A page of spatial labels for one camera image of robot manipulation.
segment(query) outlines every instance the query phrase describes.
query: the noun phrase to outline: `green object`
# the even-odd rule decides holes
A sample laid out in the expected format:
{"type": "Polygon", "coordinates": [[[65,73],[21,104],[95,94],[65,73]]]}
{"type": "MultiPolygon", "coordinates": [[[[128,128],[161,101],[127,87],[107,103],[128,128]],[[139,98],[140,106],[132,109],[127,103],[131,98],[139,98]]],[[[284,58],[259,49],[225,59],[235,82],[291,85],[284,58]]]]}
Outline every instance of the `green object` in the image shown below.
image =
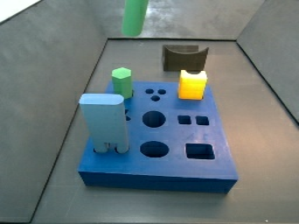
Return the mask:
{"type": "Polygon", "coordinates": [[[125,13],[121,28],[124,35],[133,37],[141,33],[147,5],[148,0],[125,0],[125,13]]]}
{"type": "Polygon", "coordinates": [[[132,89],[132,78],[131,70],[120,67],[112,71],[112,82],[115,94],[123,95],[124,98],[131,98],[133,89],[132,89]]]}

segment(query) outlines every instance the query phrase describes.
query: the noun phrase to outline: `green hexagonal block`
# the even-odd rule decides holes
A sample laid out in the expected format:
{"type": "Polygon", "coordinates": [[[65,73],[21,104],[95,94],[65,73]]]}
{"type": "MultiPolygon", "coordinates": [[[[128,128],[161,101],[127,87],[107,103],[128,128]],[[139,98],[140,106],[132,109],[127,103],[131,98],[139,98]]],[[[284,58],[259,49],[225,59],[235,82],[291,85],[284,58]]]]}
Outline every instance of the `green hexagonal block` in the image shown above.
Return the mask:
{"type": "Polygon", "coordinates": [[[123,95],[125,99],[132,97],[133,93],[131,73],[131,70],[124,67],[112,71],[115,94],[123,95]]]}

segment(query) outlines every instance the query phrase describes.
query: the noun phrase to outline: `green cylinder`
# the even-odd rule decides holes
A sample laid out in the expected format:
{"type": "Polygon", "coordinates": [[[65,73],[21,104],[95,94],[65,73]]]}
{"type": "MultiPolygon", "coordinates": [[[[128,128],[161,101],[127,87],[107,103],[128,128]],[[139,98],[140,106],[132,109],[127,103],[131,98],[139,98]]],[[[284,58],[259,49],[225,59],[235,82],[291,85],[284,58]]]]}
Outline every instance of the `green cylinder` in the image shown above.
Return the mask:
{"type": "Polygon", "coordinates": [[[145,9],[148,0],[125,0],[125,13],[121,32],[133,37],[141,33],[145,21],[145,9]]]}

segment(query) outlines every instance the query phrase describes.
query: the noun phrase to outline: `large square hole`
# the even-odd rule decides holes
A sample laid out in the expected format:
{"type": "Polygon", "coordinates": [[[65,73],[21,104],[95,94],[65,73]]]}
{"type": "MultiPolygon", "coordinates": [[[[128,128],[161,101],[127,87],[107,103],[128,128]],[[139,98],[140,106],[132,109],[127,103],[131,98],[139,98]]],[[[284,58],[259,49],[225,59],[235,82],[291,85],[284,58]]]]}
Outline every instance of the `large square hole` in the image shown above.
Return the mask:
{"type": "Polygon", "coordinates": [[[185,155],[193,159],[215,159],[212,146],[207,143],[187,143],[185,155]]]}
{"type": "Polygon", "coordinates": [[[177,115],[179,124],[192,124],[192,119],[188,115],[177,115]]]}
{"type": "Polygon", "coordinates": [[[209,125],[209,119],[207,116],[196,115],[195,119],[197,125],[209,125]]]}

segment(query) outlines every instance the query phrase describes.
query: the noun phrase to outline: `toy block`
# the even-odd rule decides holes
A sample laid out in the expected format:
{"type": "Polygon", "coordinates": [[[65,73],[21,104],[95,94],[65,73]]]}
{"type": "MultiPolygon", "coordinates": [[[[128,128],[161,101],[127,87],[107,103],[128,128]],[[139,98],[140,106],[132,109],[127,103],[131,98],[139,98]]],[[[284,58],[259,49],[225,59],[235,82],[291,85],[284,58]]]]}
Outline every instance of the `toy block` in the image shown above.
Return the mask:
{"type": "Polygon", "coordinates": [[[88,125],[92,150],[104,153],[109,145],[116,152],[128,151],[124,97],[119,94],[84,94],[78,106],[88,125]]]}
{"type": "Polygon", "coordinates": [[[145,21],[148,0],[125,0],[125,12],[121,32],[133,37],[141,33],[145,21]]]}
{"type": "Polygon", "coordinates": [[[197,45],[164,45],[163,70],[164,71],[197,71],[204,68],[209,48],[199,51],[197,45]]]}
{"type": "Polygon", "coordinates": [[[131,70],[124,67],[112,71],[115,94],[123,95],[125,99],[132,97],[133,93],[131,73],[131,70]]]}
{"type": "Polygon", "coordinates": [[[239,175],[209,86],[201,101],[179,99],[176,82],[135,81],[133,88],[124,101],[129,151],[95,153],[89,139],[78,164],[84,184],[227,193],[239,175]]]}
{"type": "Polygon", "coordinates": [[[207,84],[207,74],[200,71],[197,74],[181,70],[179,84],[179,98],[185,100],[201,100],[207,84]]]}

